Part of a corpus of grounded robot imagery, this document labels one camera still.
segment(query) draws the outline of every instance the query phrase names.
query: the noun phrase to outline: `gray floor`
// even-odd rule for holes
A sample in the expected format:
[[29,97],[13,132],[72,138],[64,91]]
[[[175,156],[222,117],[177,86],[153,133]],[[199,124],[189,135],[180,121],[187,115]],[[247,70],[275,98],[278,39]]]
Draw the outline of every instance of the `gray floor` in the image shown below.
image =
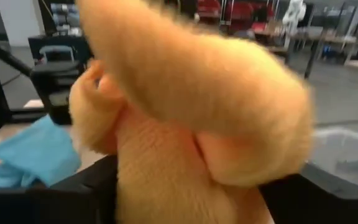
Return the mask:
[[[14,47],[11,51],[28,65],[33,65],[28,48]],[[298,54],[292,58],[290,67],[303,74],[307,59],[306,54]],[[17,71],[0,62],[2,83],[17,74]],[[309,83],[314,90],[316,119],[319,124],[358,121],[358,68],[316,62]],[[39,98],[30,80],[24,76],[4,85],[4,90],[11,108],[21,108],[29,100]],[[358,129],[358,124],[349,125],[353,129]]]

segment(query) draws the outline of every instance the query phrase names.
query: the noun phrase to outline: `orange fluffy towel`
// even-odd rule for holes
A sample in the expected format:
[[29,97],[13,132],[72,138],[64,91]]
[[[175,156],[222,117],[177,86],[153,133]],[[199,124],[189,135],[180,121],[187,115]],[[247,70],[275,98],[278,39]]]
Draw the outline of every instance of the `orange fluffy towel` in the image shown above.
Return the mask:
[[140,0],[76,3],[98,60],[70,113],[83,144],[118,154],[117,222],[268,223],[257,186],[310,152],[307,86],[257,44],[194,32]]

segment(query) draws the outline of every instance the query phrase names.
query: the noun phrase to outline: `clear plastic container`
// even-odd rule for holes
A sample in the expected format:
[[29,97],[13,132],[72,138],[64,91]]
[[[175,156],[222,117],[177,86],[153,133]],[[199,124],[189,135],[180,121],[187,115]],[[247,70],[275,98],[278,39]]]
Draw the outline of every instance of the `clear plastic container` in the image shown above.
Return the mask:
[[358,185],[358,133],[345,128],[317,130],[308,163]]

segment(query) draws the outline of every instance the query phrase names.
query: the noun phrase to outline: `blue cloth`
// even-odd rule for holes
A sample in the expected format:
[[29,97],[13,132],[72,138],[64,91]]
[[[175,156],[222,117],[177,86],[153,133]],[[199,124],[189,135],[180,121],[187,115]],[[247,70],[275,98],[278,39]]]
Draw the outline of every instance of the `blue cloth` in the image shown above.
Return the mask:
[[0,143],[0,188],[47,187],[73,175],[81,165],[71,137],[49,116]]

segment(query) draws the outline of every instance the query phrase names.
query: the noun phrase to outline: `towel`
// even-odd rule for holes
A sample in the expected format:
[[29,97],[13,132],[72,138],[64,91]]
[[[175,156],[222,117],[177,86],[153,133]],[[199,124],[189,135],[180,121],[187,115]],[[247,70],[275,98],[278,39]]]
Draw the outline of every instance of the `towel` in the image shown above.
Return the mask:
[[71,137],[49,116],[0,143],[0,188],[47,187],[73,175],[81,165]]

